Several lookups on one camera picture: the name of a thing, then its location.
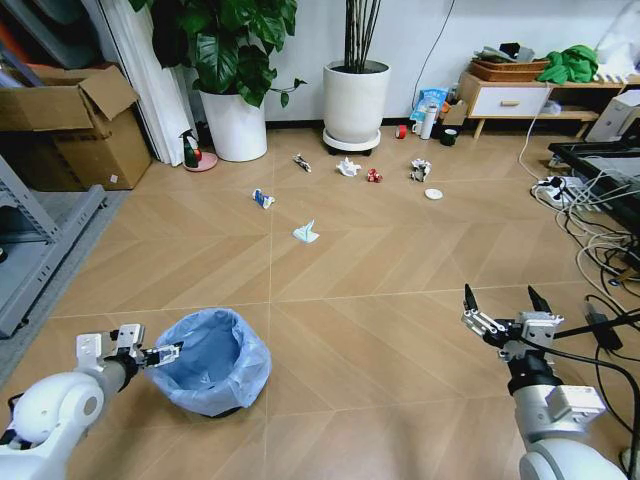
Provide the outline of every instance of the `trash bin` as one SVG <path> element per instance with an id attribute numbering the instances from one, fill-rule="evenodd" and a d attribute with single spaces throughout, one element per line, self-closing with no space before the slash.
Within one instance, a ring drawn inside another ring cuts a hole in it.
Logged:
<path id="1" fill-rule="evenodd" d="M 267 383 L 271 354 L 249 324 L 227 308 L 187 315 L 156 345 L 184 342 L 173 363 L 145 373 L 176 405 L 208 416 L 249 407 Z"/>

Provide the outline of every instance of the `gray carpet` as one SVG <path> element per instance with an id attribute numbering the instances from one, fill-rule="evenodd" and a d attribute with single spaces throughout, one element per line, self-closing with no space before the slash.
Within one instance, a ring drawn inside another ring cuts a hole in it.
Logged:
<path id="1" fill-rule="evenodd" d="M 64 221 L 75 200 L 81 195 L 81 193 L 75 192 L 33 193 L 49 215 L 58 223 Z M 49 283 L 40 293 L 31 310 L 27 313 L 29 324 L 16 331 L 13 337 L 0 339 L 0 387 L 7 381 L 11 372 L 16 368 L 20 359 L 38 335 L 56 303 L 58 303 L 58 300 L 60 300 L 73 277 L 82 266 L 84 259 L 91 253 L 100 235 L 111 223 L 115 213 L 128 194 L 129 192 L 127 191 L 107 192 L 107 207 L 99 209 L 95 213 L 80 238 L 78 238 L 58 267 L 58 270 L 56 270 Z M 69 355 L 75 356 L 75 352 L 71 351 Z"/>

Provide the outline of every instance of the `floor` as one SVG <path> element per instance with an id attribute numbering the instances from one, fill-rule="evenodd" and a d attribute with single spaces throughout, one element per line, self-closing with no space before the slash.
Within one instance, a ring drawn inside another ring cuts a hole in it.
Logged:
<path id="1" fill-rule="evenodd" d="M 70 478 L 518 478 L 507 368 L 461 324 L 461 289 L 469 282 L 481 308 L 505 318 L 529 308 L 531 283 L 581 325 L 591 288 L 576 246 L 527 194 L 531 178 L 515 162 L 522 135 L 462 136 L 447 148 L 393 132 L 382 129 L 370 158 L 354 157 L 383 174 L 380 184 L 336 174 L 339 157 L 315 130 L 270 131 L 268 154 L 247 164 L 149 169 L 3 398 L 72 368 L 78 333 L 139 322 L 151 342 L 215 305 L 249 321 L 273 372 L 251 408 L 223 420 L 185 412 L 136 378 L 75 451 Z M 565 138 L 534 137 L 527 164 L 545 173 L 546 146 Z M 291 161 L 297 152 L 311 174 Z M 408 179 L 416 157 L 433 163 L 427 184 Z M 426 186 L 444 198 L 427 200 Z M 276 197 L 269 210 L 251 201 L 256 187 Z M 304 245 L 291 232 L 311 219 L 320 237 Z M 629 330 L 623 352 L 633 354 L 640 340 Z M 595 343 L 555 346 L 592 355 Z M 595 382 L 590 366 L 556 366 L 567 383 Z M 629 418 L 624 380 L 605 383 Z M 628 438 L 607 415 L 589 442 L 615 458 Z"/>

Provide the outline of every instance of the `white drawer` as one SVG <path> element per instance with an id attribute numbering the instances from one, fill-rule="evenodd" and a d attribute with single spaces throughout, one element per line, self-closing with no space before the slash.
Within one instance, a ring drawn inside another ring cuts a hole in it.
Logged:
<path id="1" fill-rule="evenodd" d="M 470 117 L 533 117 L 547 98 L 544 87 L 482 87 Z"/>

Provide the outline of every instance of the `shelf leg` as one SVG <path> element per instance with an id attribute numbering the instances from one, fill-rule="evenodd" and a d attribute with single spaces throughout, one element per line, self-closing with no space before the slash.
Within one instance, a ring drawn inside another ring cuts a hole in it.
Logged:
<path id="1" fill-rule="evenodd" d="M 580 130 L 578 130 L 578 133 L 576 133 L 576 138 L 582 138 L 582 135 L 584 135 L 584 132 L 587 131 L 587 128 L 589 128 L 589 122 L 582 122 L 582 125 L 580 125 Z"/>
<path id="2" fill-rule="evenodd" d="M 478 122 L 478 126 L 476 127 L 476 131 L 473 134 L 473 139 L 477 140 L 478 138 L 480 138 L 480 133 L 482 132 L 482 127 L 484 127 L 484 118 L 481 118 L 480 121 Z"/>

